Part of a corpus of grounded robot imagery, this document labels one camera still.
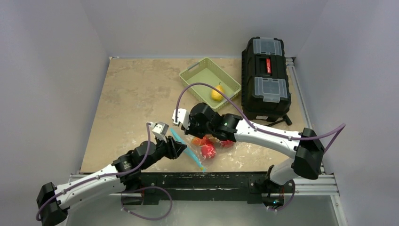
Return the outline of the red orange fake tomato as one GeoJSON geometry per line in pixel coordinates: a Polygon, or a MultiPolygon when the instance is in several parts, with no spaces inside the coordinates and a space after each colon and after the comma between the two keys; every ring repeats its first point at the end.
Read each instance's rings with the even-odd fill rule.
{"type": "Polygon", "coordinates": [[[214,143],[209,137],[204,136],[203,138],[198,138],[198,137],[192,138],[191,144],[195,146],[204,146],[204,145],[213,145],[214,143]]]}

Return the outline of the clear zip bag blue seal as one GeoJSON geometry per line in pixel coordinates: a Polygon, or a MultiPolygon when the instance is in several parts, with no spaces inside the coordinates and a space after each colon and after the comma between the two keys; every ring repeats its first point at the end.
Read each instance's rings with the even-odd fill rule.
{"type": "Polygon", "coordinates": [[[205,135],[209,137],[214,143],[213,146],[215,147],[216,150],[216,156],[212,159],[204,159],[201,155],[201,146],[195,146],[191,144],[191,139],[194,138],[194,136],[184,135],[182,132],[178,132],[176,129],[170,129],[170,132],[176,141],[182,142],[183,144],[187,145],[187,149],[184,150],[184,153],[186,153],[194,160],[194,162],[200,168],[200,171],[203,173],[207,172],[208,168],[210,167],[210,165],[215,160],[218,154],[229,151],[233,148],[233,147],[221,148],[220,140],[218,138],[213,137],[212,135],[205,135]]]}

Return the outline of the yellow fake lemon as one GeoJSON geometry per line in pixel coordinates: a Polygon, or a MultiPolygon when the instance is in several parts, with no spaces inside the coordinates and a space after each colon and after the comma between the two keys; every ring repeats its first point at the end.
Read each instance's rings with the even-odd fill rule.
{"type": "Polygon", "coordinates": [[[221,83],[215,86],[215,89],[213,89],[210,93],[210,97],[212,100],[220,102],[224,99],[223,94],[225,93],[223,86],[221,83]]]}

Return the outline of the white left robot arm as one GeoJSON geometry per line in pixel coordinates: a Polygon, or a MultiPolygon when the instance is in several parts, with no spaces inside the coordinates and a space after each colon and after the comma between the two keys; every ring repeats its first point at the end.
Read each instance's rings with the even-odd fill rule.
{"type": "Polygon", "coordinates": [[[36,199],[36,220],[43,226],[56,226],[66,220],[68,210],[74,205],[124,190],[136,192],[140,188],[142,170],[163,157],[178,158],[186,147],[172,136],[155,142],[144,141],[103,169],[79,180],[57,186],[48,182],[40,188],[36,199]]]}

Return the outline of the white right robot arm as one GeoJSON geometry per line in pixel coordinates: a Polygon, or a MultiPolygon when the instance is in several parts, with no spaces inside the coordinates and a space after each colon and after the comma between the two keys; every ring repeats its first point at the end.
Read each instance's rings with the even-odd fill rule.
{"type": "Polygon", "coordinates": [[[312,129],[304,128],[301,132],[275,129],[239,115],[220,115],[205,103],[179,113],[184,117],[182,128],[186,134],[198,138],[212,135],[220,141],[259,145],[286,155],[288,159],[271,166],[264,179],[265,188],[271,192],[296,177],[316,180],[320,175],[325,149],[312,129]]]}

